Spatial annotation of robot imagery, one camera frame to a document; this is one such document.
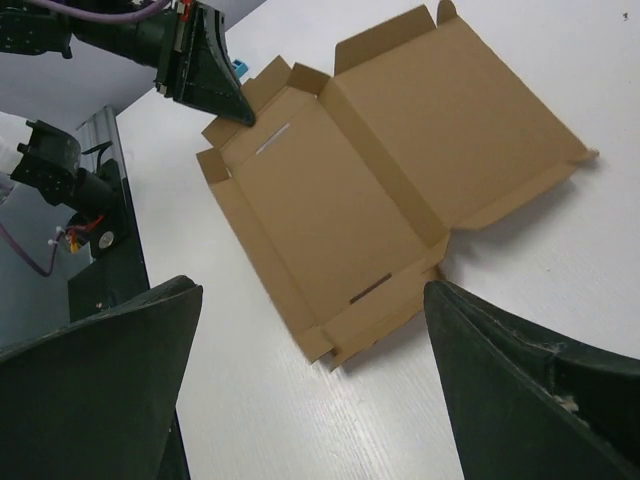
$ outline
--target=white table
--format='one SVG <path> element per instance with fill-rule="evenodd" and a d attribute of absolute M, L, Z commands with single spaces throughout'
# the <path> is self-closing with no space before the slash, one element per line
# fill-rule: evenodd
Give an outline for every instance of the white table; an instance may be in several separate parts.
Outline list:
<path fill-rule="evenodd" d="M 251 75 L 278 54 L 332 72 L 337 41 L 417 3 L 268 0 L 228 33 L 230 55 Z M 602 158 L 499 224 L 455 234 L 446 273 L 640 357 L 637 2 L 459 0 L 458 11 Z M 424 319 L 333 373 L 307 365 L 196 163 L 210 120 L 154 92 L 118 117 L 151 283 L 186 274 L 205 289 L 178 401 L 193 478 L 461 478 Z"/>

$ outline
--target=cardboard box lid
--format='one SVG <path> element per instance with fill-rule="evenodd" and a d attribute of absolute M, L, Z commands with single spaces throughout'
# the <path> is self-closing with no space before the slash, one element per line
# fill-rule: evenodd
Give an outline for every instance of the cardboard box lid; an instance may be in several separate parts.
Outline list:
<path fill-rule="evenodd" d="M 277 58 L 218 118 L 202 170 L 310 360 L 339 364 L 421 309 L 454 227 L 570 175 L 584 145 L 441 2 L 336 46 L 336 76 Z"/>

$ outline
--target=screw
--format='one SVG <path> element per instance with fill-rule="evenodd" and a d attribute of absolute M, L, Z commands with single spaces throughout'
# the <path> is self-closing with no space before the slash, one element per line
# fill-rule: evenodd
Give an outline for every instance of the screw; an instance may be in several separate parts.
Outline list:
<path fill-rule="evenodd" d="M 98 241 L 98 247 L 101 250 L 104 250 L 105 248 L 109 248 L 113 244 L 114 240 L 115 240 L 115 235 L 113 234 L 113 232 L 104 232 L 100 237 L 100 240 Z"/>

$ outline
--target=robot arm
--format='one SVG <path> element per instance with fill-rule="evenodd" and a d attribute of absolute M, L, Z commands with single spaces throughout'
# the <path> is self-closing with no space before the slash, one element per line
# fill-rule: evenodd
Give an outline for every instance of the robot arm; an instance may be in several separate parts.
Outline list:
<path fill-rule="evenodd" d="M 93 12 L 135 12 L 128 0 L 75 0 Z M 23 0 L 0 0 L 0 52 L 71 58 L 71 36 L 157 70 L 156 89 L 183 105 L 255 123 L 227 55 L 224 14 L 193 0 L 134 23 L 104 24 L 68 17 Z"/>

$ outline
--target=dark slot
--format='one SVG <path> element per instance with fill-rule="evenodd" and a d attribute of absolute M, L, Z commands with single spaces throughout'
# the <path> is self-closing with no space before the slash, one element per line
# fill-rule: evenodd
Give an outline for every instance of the dark slot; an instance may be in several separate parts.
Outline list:
<path fill-rule="evenodd" d="M 391 274 L 387 273 L 384 277 L 382 277 L 380 280 L 378 280 L 377 282 L 373 283 L 372 285 L 368 286 L 367 288 L 365 288 L 363 291 L 361 291 L 358 295 L 356 295 L 355 297 L 353 297 L 351 300 L 349 300 L 349 304 L 353 305 L 354 303 L 356 303 L 358 300 L 360 300 L 362 297 L 364 297 L 365 295 L 367 295 L 368 293 L 371 293 L 371 291 L 375 290 L 376 288 L 378 288 L 380 285 L 382 285 L 384 282 L 386 282 L 387 280 L 389 280 L 391 278 Z"/>

